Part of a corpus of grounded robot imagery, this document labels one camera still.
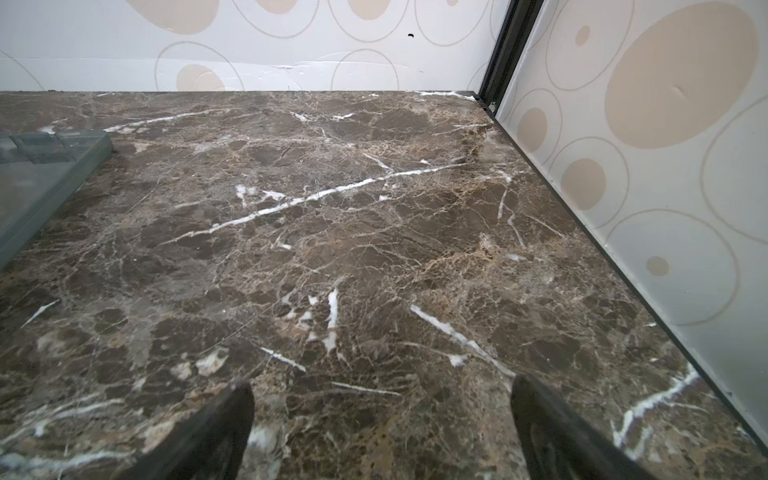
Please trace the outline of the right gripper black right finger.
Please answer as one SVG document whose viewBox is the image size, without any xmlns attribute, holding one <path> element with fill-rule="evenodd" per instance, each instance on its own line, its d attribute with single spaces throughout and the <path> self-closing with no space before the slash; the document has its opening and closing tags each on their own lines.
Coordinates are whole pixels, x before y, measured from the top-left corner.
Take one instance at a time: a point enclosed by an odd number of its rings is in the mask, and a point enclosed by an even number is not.
<svg viewBox="0 0 768 480">
<path fill-rule="evenodd" d="M 548 386 L 519 374 L 510 407 L 532 479 L 651 479 Z"/>
</svg>

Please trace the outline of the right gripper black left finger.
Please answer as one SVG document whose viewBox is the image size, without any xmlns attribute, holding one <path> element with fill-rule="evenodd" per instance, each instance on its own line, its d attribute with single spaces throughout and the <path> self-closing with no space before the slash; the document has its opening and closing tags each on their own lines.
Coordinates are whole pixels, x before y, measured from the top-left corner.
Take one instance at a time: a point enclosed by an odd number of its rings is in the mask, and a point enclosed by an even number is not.
<svg viewBox="0 0 768 480">
<path fill-rule="evenodd" d="M 178 424 L 121 479 L 235 479 L 254 421 L 251 385 L 234 381 Z"/>
</svg>

